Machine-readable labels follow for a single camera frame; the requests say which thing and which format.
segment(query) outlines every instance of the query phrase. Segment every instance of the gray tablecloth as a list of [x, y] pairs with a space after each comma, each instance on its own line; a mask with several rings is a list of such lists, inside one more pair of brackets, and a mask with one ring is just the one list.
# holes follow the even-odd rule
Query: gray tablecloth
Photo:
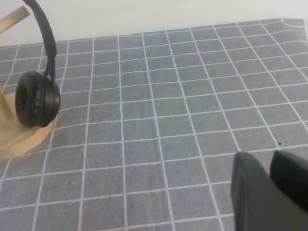
[[[61, 110], [0, 162], [3, 231], [232, 231], [233, 156], [308, 159], [303, 20], [57, 43]], [[0, 48], [0, 84], [43, 71], [42, 44]]]

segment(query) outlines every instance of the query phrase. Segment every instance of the white wall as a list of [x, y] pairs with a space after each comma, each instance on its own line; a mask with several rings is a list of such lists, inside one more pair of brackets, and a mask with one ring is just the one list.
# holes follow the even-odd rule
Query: white wall
[[[55, 39], [82, 39], [269, 18], [308, 19], [308, 0], [37, 0]], [[23, 4], [0, 0], [0, 18]], [[41, 42], [33, 14], [0, 46]]]

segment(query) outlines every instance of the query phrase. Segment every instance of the round wooden base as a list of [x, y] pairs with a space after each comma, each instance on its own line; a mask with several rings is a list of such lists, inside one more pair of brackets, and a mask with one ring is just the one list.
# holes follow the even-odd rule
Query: round wooden base
[[13, 112], [14, 120], [0, 124], [0, 159], [16, 157], [35, 148], [46, 139], [54, 124], [52, 121], [44, 128], [23, 126], [16, 116], [15, 93], [6, 94], [5, 98]]

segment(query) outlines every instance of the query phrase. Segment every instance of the black headphones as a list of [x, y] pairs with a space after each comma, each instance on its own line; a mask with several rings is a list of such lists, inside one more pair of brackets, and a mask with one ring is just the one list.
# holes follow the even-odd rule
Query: black headphones
[[56, 43], [47, 17], [35, 0], [23, 0], [34, 13], [43, 36], [47, 66], [41, 75], [36, 71], [24, 73], [17, 84], [15, 108], [19, 121], [27, 127], [45, 127], [60, 109], [60, 91], [55, 79]]

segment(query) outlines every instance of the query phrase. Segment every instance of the black object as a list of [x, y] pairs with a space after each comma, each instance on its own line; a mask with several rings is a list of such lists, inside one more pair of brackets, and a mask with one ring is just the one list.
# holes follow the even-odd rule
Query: black object
[[42, 33], [47, 54], [47, 66], [41, 75], [36, 71], [27, 71], [18, 81], [15, 96], [15, 108], [19, 121], [27, 126], [47, 126], [59, 112], [60, 91], [55, 81], [56, 43], [47, 17], [35, 0], [24, 0], [33, 10]]
[[269, 176], [251, 154], [237, 153], [231, 197], [236, 231], [307, 231], [308, 162], [276, 151]]

